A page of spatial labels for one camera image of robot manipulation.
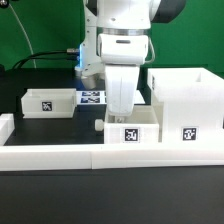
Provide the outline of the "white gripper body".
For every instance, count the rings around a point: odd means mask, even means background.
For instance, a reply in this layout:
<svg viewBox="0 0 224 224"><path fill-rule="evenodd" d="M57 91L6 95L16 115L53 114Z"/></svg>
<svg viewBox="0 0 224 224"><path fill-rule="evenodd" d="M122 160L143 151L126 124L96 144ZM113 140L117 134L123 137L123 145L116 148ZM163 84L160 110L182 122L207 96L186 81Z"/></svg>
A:
<svg viewBox="0 0 224 224"><path fill-rule="evenodd" d="M111 116L127 117L132 114L139 71L139 66L105 66L107 109Z"/></svg>

